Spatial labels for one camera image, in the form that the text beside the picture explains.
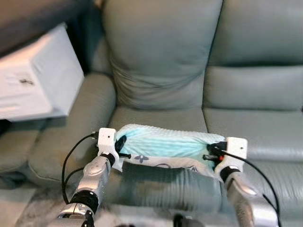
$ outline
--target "floor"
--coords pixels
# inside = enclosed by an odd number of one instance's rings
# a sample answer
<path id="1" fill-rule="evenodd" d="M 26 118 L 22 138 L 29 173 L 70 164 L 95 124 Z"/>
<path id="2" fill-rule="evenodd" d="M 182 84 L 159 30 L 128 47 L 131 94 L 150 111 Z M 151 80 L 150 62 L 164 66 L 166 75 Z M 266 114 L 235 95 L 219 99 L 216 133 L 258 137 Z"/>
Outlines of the floor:
<path id="1" fill-rule="evenodd" d="M 1 226 L 15 226 L 35 191 L 36 187 L 29 183 L 14 190 L 0 189 Z"/>
<path id="2" fill-rule="evenodd" d="M 36 188 L 32 184 L 24 184 L 14 190 L 0 189 L 0 223 L 6 227 L 44 227 L 47 226 L 64 206 L 60 189 Z M 179 211 L 148 207 L 128 207 L 106 205 L 99 209 L 95 217 L 95 227 L 116 227 L 121 224 L 133 224 L 136 227 L 172 227 L 173 217 Z M 228 218 L 217 218 L 213 214 L 197 214 L 205 226 L 226 225 Z"/>

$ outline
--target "leather upholstery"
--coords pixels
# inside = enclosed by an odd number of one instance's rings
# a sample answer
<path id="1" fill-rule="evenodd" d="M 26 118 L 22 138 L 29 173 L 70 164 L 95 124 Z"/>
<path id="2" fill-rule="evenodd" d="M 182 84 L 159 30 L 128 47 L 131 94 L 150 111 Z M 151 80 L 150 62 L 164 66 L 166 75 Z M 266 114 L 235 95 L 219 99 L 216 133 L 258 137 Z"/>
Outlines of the leather upholstery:
<path id="1" fill-rule="evenodd" d="M 205 107 L 300 110 L 303 105 L 303 65 L 208 67 L 204 94 Z"/>
<path id="2" fill-rule="evenodd" d="M 303 162 L 301 112 L 204 108 L 209 133 L 246 138 L 248 158 Z"/>
<path id="3" fill-rule="evenodd" d="M 187 169 L 125 163 L 122 174 L 111 173 L 105 199 L 132 206 L 217 212 L 221 205 L 221 189 L 217 180 Z"/>
<path id="4" fill-rule="evenodd" d="M 221 0 L 107 1 L 103 24 L 118 104 L 200 107 L 220 8 Z"/>
<path id="5" fill-rule="evenodd" d="M 60 170 L 67 153 L 82 137 L 106 127 L 115 105 L 112 80 L 104 74 L 87 75 L 69 117 L 47 121 L 46 128 L 28 156 L 31 173 L 36 175 L 29 177 L 38 183 L 39 179 L 36 178 L 44 179 L 45 183 L 59 183 Z M 96 155 L 97 150 L 90 139 L 83 141 L 69 158 L 66 172 L 83 167 Z"/>
<path id="6" fill-rule="evenodd" d="M 303 222 L 303 163 L 278 161 L 253 161 L 272 183 L 280 202 L 280 218 Z M 244 165 L 244 172 L 258 190 L 265 194 L 275 205 L 270 187 L 262 176 L 249 165 Z"/>
<path id="7" fill-rule="evenodd" d="M 224 0 L 211 65 L 303 64 L 302 0 Z"/>
<path id="8" fill-rule="evenodd" d="M 135 110 L 118 106 L 109 127 L 119 130 L 126 124 L 143 124 L 165 129 L 207 132 L 201 108 L 191 110 Z"/>
<path id="9" fill-rule="evenodd" d="M 15 122 L 0 137 L 0 173 L 15 172 L 27 163 L 45 120 Z"/>

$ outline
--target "black joint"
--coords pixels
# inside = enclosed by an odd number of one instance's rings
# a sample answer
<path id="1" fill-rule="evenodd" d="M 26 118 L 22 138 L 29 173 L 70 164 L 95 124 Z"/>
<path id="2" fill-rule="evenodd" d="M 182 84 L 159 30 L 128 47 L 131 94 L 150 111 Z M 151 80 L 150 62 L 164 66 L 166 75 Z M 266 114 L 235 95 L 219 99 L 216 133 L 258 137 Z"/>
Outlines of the black joint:
<path id="1" fill-rule="evenodd" d="M 227 142 L 208 144 L 206 148 L 210 155 L 221 156 L 221 151 L 227 149 Z"/>
<path id="2" fill-rule="evenodd" d="M 202 156 L 203 160 L 208 160 L 208 161 L 218 161 L 219 157 L 217 155 L 203 155 Z"/>
<path id="3" fill-rule="evenodd" d="M 113 167 L 113 164 L 115 163 L 115 157 L 111 153 L 102 153 L 100 156 L 106 157 L 109 160 L 110 167 Z"/>
<path id="4" fill-rule="evenodd" d="M 220 177 L 222 178 L 223 182 L 225 183 L 228 176 L 234 172 L 240 172 L 240 170 L 236 169 L 236 168 L 230 168 L 229 166 L 225 167 L 224 169 L 221 170 Z"/>
<path id="5" fill-rule="evenodd" d="M 91 210 L 95 214 L 98 208 L 98 197 L 92 191 L 83 190 L 74 194 L 70 203 L 84 204 L 89 208 L 91 208 Z"/>
<path id="6" fill-rule="evenodd" d="M 86 211 L 85 222 L 82 224 L 81 227 L 94 227 L 94 219 L 90 211 Z"/>
<path id="7" fill-rule="evenodd" d="M 125 142 L 126 142 L 126 136 L 122 136 L 119 140 L 117 140 L 117 142 L 115 143 L 115 150 L 117 153 L 119 153 L 121 151 L 121 149 L 123 148 Z"/>
<path id="8" fill-rule="evenodd" d="M 182 227 L 183 224 L 182 224 L 182 221 L 184 220 L 184 217 L 183 215 L 181 214 L 176 214 L 174 216 L 174 220 L 173 220 L 173 225 L 174 227 Z"/>
<path id="9" fill-rule="evenodd" d="M 132 155 L 128 155 L 128 154 L 121 154 L 121 153 L 119 153 L 119 157 L 125 157 L 125 158 L 130 159 L 130 158 L 132 157 Z"/>
<path id="10" fill-rule="evenodd" d="M 97 132 L 93 132 L 92 133 L 92 137 L 93 137 L 93 139 L 99 139 L 99 132 L 97 131 Z"/>

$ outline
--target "seat cushion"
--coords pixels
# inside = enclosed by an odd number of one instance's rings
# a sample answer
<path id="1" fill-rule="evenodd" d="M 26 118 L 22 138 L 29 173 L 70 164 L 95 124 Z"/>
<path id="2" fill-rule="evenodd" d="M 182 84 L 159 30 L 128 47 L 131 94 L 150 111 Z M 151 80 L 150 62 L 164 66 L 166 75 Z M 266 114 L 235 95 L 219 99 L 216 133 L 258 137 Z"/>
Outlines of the seat cushion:
<path id="1" fill-rule="evenodd" d="M 140 109 L 201 107 L 221 4 L 221 0 L 107 1 L 103 24 L 118 103 Z"/>
<path id="2" fill-rule="evenodd" d="M 272 183 L 280 202 L 280 217 L 283 221 L 303 222 L 303 163 L 279 161 L 253 161 Z M 264 193 L 274 204 L 270 187 L 263 177 L 252 167 L 245 164 L 244 172 L 256 188 Z"/>
<path id="3" fill-rule="evenodd" d="M 68 152 L 84 136 L 106 127 L 115 105 L 116 94 L 111 78 L 97 73 L 87 75 L 70 115 L 47 121 L 28 156 L 32 175 L 27 176 L 38 184 L 59 185 L 62 164 Z M 86 139 L 70 156 L 66 173 L 85 166 L 96 153 L 96 144 Z"/>
<path id="4" fill-rule="evenodd" d="M 165 169 L 124 163 L 123 173 L 113 170 L 106 201 L 131 206 L 217 212 L 221 189 L 217 180 L 188 169 Z"/>
<path id="5" fill-rule="evenodd" d="M 0 137 L 0 174 L 15 172 L 27 163 L 45 120 L 12 123 Z"/>
<path id="6" fill-rule="evenodd" d="M 248 158 L 303 162 L 301 112 L 204 108 L 209 133 L 248 140 Z"/>
<path id="7" fill-rule="evenodd" d="M 119 106 L 110 127 L 119 130 L 136 123 L 165 129 L 206 132 L 200 108 L 178 111 L 142 111 Z M 216 211 L 221 202 L 219 182 L 185 169 L 161 169 L 125 163 L 123 173 L 113 171 L 107 200 L 135 206 Z"/>
<path id="8" fill-rule="evenodd" d="M 143 124 L 164 129 L 207 132 L 201 108 L 147 111 L 118 106 L 109 126 L 119 130 L 126 124 Z"/>

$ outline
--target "backrest cushion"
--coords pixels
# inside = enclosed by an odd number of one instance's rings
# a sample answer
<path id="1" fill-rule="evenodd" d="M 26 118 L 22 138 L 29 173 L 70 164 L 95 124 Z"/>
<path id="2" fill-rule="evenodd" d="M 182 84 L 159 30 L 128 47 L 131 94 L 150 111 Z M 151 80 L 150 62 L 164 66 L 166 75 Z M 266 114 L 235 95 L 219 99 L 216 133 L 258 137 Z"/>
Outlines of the backrest cushion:
<path id="1" fill-rule="evenodd" d="M 302 104 L 303 1 L 224 0 L 204 106 L 299 110 Z"/>
<path id="2" fill-rule="evenodd" d="M 138 109 L 202 105 L 221 0 L 108 0 L 103 25 L 118 103 Z"/>

